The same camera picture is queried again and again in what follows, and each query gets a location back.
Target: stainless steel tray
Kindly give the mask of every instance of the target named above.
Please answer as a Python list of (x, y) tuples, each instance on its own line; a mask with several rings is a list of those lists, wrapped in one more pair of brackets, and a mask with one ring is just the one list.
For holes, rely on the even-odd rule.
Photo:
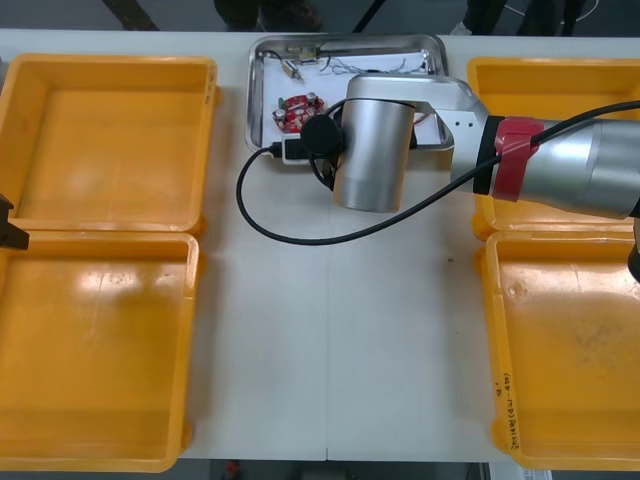
[[(258, 150), (262, 143), (262, 110), (264, 63), (262, 52), (271, 50), (285, 60), (298, 58), (304, 52), (319, 52), (319, 58), (332, 56), (364, 56), (394, 53), (426, 52), (427, 70), (434, 75), (449, 75), (444, 44), (435, 35), (274, 35), (260, 39), (251, 47), (249, 56), (249, 90), (247, 94), (247, 124), (245, 140), (249, 148)], [(446, 150), (453, 138), (438, 121), (441, 143), (420, 145), (424, 150)]]

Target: red circuit board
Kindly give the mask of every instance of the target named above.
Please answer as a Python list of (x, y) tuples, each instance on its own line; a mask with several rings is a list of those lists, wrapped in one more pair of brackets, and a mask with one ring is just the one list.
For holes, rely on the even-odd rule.
[(280, 98), (273, 121), (285, 133), (300, 133), (302, 125), (311, 117), (324, 113), (326, 103), (314, 94), (297, 95), (286, 100)]

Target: black cable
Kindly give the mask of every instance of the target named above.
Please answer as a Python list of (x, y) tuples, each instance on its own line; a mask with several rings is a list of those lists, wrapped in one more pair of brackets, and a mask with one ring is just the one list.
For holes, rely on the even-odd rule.
[[(341, 102), (336, 103), (335, 105), (331, 106), (327, 110), (327, 112), (325, 112), (325, 113), (329, 114), (332, 111), (335, 111), (337, 108), (339, 108), (342, 105), (344, 105), (345, 101), (346, 100), (342, 100)], [(551, 139), (554, 135), (557, 135), (560, 132), (563, 132), (565, 130), (573, 128), (573, 127), (575, 127), (576, 125), (578, 125), (578, 124), (580, 124), (582, 122), (585, 122), (585, 121), (590, 120), (592, 118), (598, 117), (600, 115), (606, 115), (606, 114), (609, 114), (609, 113), (622, 112), (622, 111), (627, 111), (627, 110), (634, 110), (634, 109), (639, 109), (639, 108), (640, 108), (640, 101), (631, 101), (631, 102), (617, 103), (617, 104), (614, 104), (614, 105), (608, 105), (606, 107), (595, 108), (593, 110), (589, 110), (588, 112), (581, 113), (579, 115), (576, 115), (575, 117), (571, 117), (571, 118), (569, 118), (567, 120), (559, 122), (556, 125), (554, 125), (554, 126), (548, 128), (548, 129), (546, 129), (545, 131), (539, 133), (538, 135), (535, 135), (531, 139), (531, 145), (532, 146), (540, 145), (540, 144), (548, 141), (549, 139)], [(258, 225), (256, 223), (256, 221), (253, 220), (253, 218), (251, 218), (251, 216), (249, 215), (249, 212), (247, 212), (247, 209), (246, 209), (246, 207), (244, 205), (244, 200), (242, 199), (242, 186), (244, 184), (244, 179), (245, 179), (245, 177), (247, 175), (247, 172), (249, 171), (249, 168), (251, 167), (253, 162), (260, 155), (262, 155), (264, 153), (268, 153), (268, 152), (272, 152), (274, 154), (278, 153), (277, 152), (277, 148), (272, 148), (272, 147), (261, 148), (260, 150), (255, 152), (253, 155), (251, 155), (251, 157), (249, 157), (247, 162), (242, 167), (242, 170), (240, 170), (240, 175), (238, 175), (238, 181), (236, 183), (236, 201), (238, 203), (238, 208), (240, 210), (240, 213), (244, 217), (244, 219), (247, 221), (247, 223), (249, 225), (251, 225), (251, 227), (254, 228), (256, 231), (258, 231), (259, 233), (264, 235), (265, 237), (271, 238), (272, 240), (276, 240), (276, 241), (282, 242), (282, 243), (288, 243), (288, 244), (291, 244), (291, 245), (303, 245), (303, 246), (337, 245), (337, 244), (340, 244), (340, 243), (346, 243), (346, 242), (350, 242), (352, 240), (357, 240), (359, 238), (363, 238), (363, 237), (366, 237), (368, 235), (372, 235), (374, 233), (377, 233), (377, 232), (379, 232), (381, 230), (384, 230), (386, 228), (389, 228), (389, 227), (391, 227), (391, 226), (393, 226), (393, 225), (395, 225), (397, 223), (400, 223), (401, 221), (406, 220), (407, 218), (415, 215), (416, 213), (420, 212), (421, 210), (424, 210), (425, 208), (427, 208), (428, 206), (430, 206), (433, 203), (437, 202), (438, 200), (440, 200), (444, 196), (446, 196), (449, 193), (455, 191), (457, 188), (461, 187), (462, 185), (467, 183), (469, 180), (472, 180), (479, 172), (482, 172), (483, 170), (485, 170), (487, 168), (493, 168), (495, 165), (500, 163), (500, 160), (502, 159), (501, 155), (496, 155), (493, 158), (485, 160), (480, 165), (476, 166), (475, 168), (469, 170), (467, 173), (465, 173), (465, 174), (461, 175), (460, 177), (456, 178), (451, 183), (449, 183), (445, 187), (441, 188), (436, 193), (434, 193), (430, 197), (426, 198), (422, 202), (418, 203), (417, 205), (414, 205), (413, 207), (408, 208), (404, 212), (401, 212), (401, 213), (397, 214), (396, 216), (391, 217), (388, 220), (385, 220), (384, 222), (380, 222), (380, 223), (378, 223), (376, 225), (372, 225), (371, 227), (359, 230), (357, 232), (349, 233), (347, 235), (341, 235), (339, 237), (331, 237), (331, 238), (295, 238), (295, 237), (287, 237), (287, 236), (284, 236), (284, 235), (278, 235), (277, 233), (273, 233), (273, 232), (267, 230), (266, 228)]]
[(324, 112), (325, 115), (331, 115), (333, 112), (335, 112), (336, 110), (338, 110), (339, 108), (341, 108), (345, 103), (347, 103), (347, 99), (345, 98), (344, 100), (340, 100), (337, 103), (334, 103), (333, 105), (331, 105), (326, 112)]
[(320, 174), (320, 170), (318, 170), (318, 164), (316, 163), (316, 160), (317, 159), (315, 158), (315, 156), (309, 155), (309, 164), (311, 165), (311, 170), (313, 171), (313, 174), (316, 176), (318, 181), (329, 190), (331, 190), (331, 187), (329, 186), (327, 180)]
[(546, 142), (554, 135), (557, 135), (560, 132), (564, 132), (570, 128), (575, 127), (576, 125), (583, 123), (587, 120), (591, 120), (592, 118), (599, 117), (601, 115), (607, 115), (609, 113), (616, 112), (625, 112), (627, 110), (636, 110), (640, 108), (640, 100), (633, 100), (631, 102), (622, 102), (622, 103), (614, 103), (613, 105), (607, 105), (606, 107), (594, 108), (593, 110), (589, 110), (587, 112), (576, 115), (575, 117), (571, 117), (567, 120), (563, 120), (562, 122), (556, 123), (554, 126), (547, 128), (544, 132), (535, 135), (531, 139), (531, 145), (540, 145), (541, 143)]
[(305, 246), (316, 246), (316, 247), (323, 246), (323, 245), (337, 245), (339, 243), (350, 242), (352, 240), (357, 240), (359, 238), (366, 237), (366, 236), (371, 235), (373, 233), (377, 233), (377, 232), (379, 232), (381, 230), (384, 230), (385, 228), (392, 227), (396, 223), (399, 223), (402, 220), (406, 220), (407, 218), (409, 218), (409, 217), (415, 215), (416, 213), (418, 213), (419, 211), (424, 210), (429, 205), (437, 202), (442, 197), (448, 195), (449, 193), (453, 192), (458, 187), (464, 185), (469, 180), (473, 179), (473, 177), (475, 177), (478, 174), (478, 172), (481, 172), (485, 168), (493, 167), (498, 162), (500, 162), (500, 158), (501, 158), (500, 155), (497, 155), (497, 156), (493, 157), (492, 159), (485, 161), (484, 163), (482, 163), (481, 165), (477, 166), (476, 168), (474, 168), (472, 170), (469, 170), (467, 173), (465, 173), (465, 174), (461, 175), (460, 177), (456, 178), (454, 181), (452, 181), (451, 183), (449, 183), (445, 187), (443, 187), (440, 190), (438, 190), (436, 193), (431, 195), (429, 198), (423, 200), (422, 202), (418, 203), (417, 205), (414, 205), (411, 208), (408, 208), (404, 212), (401, 212), (398, 215), (396, 215), (394, 217), (391, 217), (388, 220), (385, 220), (384, 222), (380, 222), (380, 223), (378, 223), (376, 225), (373, 225), (371, 227), (367, 227), (367, 228), (364, 228), (364, 229), (359, 230), (357, 232), (349, 233), (347, 235), (341, 235), (339, 237), (331, 237), (331, 238), (294, 238), (294, 237), (287, 237), (287, 236), (284, 236), (284, 235), (278, 235), (277, 233), (273, 233), (273, 232), (267, 230), (266, 228), (258, 225), (255, 222), (255, 220), (253, 220), (253, 218), (251, 218), (251, 216), (249, 215), (249, 212), (247, 212), (247, 209), (244, 206), (244, 200), (242, 199), (242, 185), (244, 184), (244, 178), (247, 175), (247, 171), (249, 170), (249, 167), (251, 167), (251, 164), (260, 155), (262, 155), (264, 153), (267, 153), (267, 152), (270, 152), (270, 151), (271, 151), (270, 147), (261, 148), (260, 150), (255, 152), (253, 155), (251, 155), (251, 157), (249, 157), (249, 160), (247, 160), (247, 163), (245, 163), (244, 167), (242, 167), (242, 170), (240, 170), (240, 175), (238, 175), (238, 182), (236, 183), (236, 201), (238, 202), (238, 208), (240, 209), (240, 213), (242, 214), (242, 216), (244, 217), (244, 219), (247, 221), (247, 223), (249, 225), (251, 225), (255, 230), (257, 230), (258, 232), (263, 234), (265, 237), (269, 237), (270, 239), (276, 240), (278, 242), (289, 243), (291, 245), (305, 245)]

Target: white table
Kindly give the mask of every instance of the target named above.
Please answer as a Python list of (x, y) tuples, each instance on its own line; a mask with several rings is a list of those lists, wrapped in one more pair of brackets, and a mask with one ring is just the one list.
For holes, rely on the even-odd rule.
[[(244, 143), (249, 48), (258, 34), (2, 30), (0, 55), (27, 52), (206, 55), (219, 65), (202, 241), (187, 457), (298, 460), (508, 460), (494, 414), (473, 198), (455, 193), (352, 244), (294, 247), (261, 237), (233, 198)], [(444, 37), (451, 74), (476, 56), (633, 57), (639, 39)], [(414, 159), (403, 205), (448, 181)], [(248, 208), (284, 234), (353, 231), (381, 216), (332, 205), (308, 171), (258, 162)]]

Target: yellow plastic bin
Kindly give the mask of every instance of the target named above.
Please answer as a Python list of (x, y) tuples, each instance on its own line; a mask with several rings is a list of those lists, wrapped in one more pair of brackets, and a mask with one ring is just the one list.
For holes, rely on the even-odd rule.
[(640, 470), (630, 234), (499, 232), (478, 255), (496, 445), (534, 469)]
[[(468, 76), (493, 115), (563, 120), (640, 98), (640, 60), (481, 57), (469, 63)], [(640, 112), (620, 112), (609, 118), (640, 120)], [(632, 222), (479, 196), (473, 227), (486, 239), (505, 230), (630, 231)]]
[(0, 96), (0, 192), (28, 230), (200, 228), (208, 58), (21, 55)]
[(159, 472), (188, 440), (185, 233), (33, 232), (0, 251), (0, 469)]

